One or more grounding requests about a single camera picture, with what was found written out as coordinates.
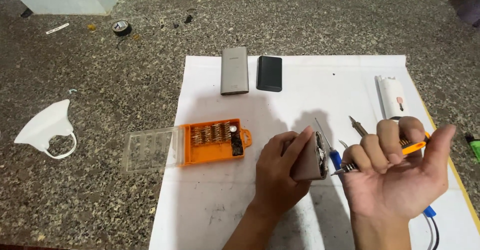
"black cable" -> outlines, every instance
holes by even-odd
[[[433,226],[435,226],[435,237],[437,237],[437,240],[435,240],[435,245],[431,250],[437,250],[438,243],[440,242],[440,234],[438,234],[438,227],[437,227],[437,223],[435,223],[434,218],[430,217],[430,219],[433,222]]]

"white face mask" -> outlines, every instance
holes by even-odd
[[[69,104],[70,100],[62,100],[39,112],[23,127],[14,142],[28,143],[55,159],[71,155],[77,147],[77,139],[74,135],[74,127],[70,124],[67,116]],[[73,137],[74,145],[68,153],[53,156],[47,151],[50,139],[56,135]]]

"screwdriver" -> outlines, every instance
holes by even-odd
[[[325,137],[325,140],[327,141],[328,143],[328,147],[330,149],[330,152],[328,153],[328,155],[330,156],[330,159],[332,160],[333,162],[333,166],[335,167],[335,170],[339,170],[340,169],[340,165],[342,164],[342,158],[340,157],[340,154],[337,150],[333,149],[333,147],[330,145],[330,143],[328,142],[328,139],[327,137],[325,136],[325,133],[320,125],[320,123],[318,122],[317,118],[315,118],[315,121],[317,122],[317,125],[318,127],[320,128],[320,132],[321,134]]]

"white device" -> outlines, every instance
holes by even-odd
[[[377,76],[376,78],[380,87],[386,119],[409,116],[409,107],[403,93],[402,84],[395,77],[382,78],[382,76]]]

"person's left hand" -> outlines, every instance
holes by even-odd
[[[313,132],[310,126],[300,134],[285,132],[274,136],[265,145],[257,162],[255,198],[251,202],[257,209],[280,217],[308,193],[311,182],[294,181],[290,169]],[[287,142],[291,145],[282,155]]]

